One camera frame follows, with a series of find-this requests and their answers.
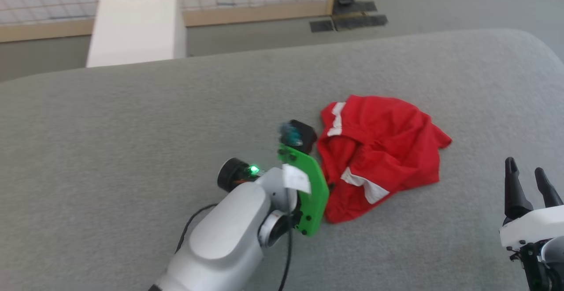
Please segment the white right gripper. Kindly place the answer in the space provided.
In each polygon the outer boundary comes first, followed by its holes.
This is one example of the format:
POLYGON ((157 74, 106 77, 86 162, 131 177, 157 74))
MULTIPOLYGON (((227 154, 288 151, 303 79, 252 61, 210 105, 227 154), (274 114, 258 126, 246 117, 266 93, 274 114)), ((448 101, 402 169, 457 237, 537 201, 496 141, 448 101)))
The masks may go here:
POLYGON ((505 220, 500 228, 503 248, 520 249, 527 243, 537 243, 564 235, 563 200, 548 180, 544 169, 534 171, 538 191, 546 208, 534 210, 519 181, 519 169, 513 157, 505 160, 505 220))

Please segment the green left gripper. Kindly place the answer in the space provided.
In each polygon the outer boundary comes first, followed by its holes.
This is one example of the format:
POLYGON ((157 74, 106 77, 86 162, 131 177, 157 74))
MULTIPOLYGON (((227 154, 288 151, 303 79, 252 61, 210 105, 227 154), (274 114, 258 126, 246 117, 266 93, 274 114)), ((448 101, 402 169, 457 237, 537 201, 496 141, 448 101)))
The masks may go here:
POLYGON ((278 158, 282 161, 282 184, 295 190, 299 207, 293 212, 294 228, 302 235, 313 237, 319 231, 330 195, 318 161, 297 149, 280 144, 278 158))

